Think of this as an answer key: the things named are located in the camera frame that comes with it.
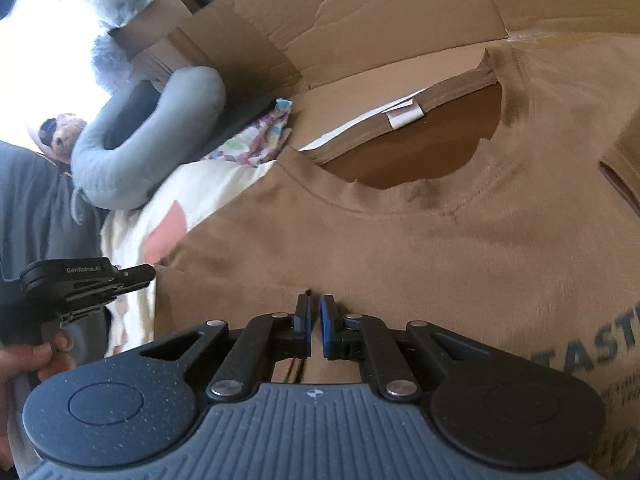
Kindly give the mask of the person's left hand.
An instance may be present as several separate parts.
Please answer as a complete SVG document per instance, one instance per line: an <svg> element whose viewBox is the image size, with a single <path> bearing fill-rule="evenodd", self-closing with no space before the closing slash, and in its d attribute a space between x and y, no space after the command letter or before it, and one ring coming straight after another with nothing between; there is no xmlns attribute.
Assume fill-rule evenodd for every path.
<svg viewBox="0 0 640 480"><path fill-rule="evenodd" d="M74 341L65 330L58 332L51 342L38 346L11 344L1 349L1 469L13 466L8 438L9 393L6 384L23 373L35 372L40 382L56 374L73 370L75 359L70 352Z"/></svg>

